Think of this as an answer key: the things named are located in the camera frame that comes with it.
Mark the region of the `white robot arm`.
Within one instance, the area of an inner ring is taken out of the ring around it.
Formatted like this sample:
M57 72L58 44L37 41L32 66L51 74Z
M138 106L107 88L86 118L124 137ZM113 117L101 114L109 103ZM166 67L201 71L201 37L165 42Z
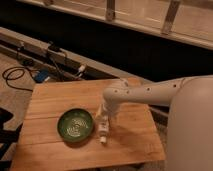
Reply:
M213 171L213 75L107 86L98 115L105 122L125 102L169 108L165 171Z

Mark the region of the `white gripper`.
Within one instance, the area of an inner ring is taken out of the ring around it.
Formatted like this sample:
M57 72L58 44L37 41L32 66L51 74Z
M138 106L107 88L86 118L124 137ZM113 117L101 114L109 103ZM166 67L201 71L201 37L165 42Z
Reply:
M108 127L108 131L111 130L111 119L109 117L115 117L118 111L118 105L112 104L108 102L104 102L102 105L99 106L95 118L99 119L99 117L103 115L107 115L106 123Z

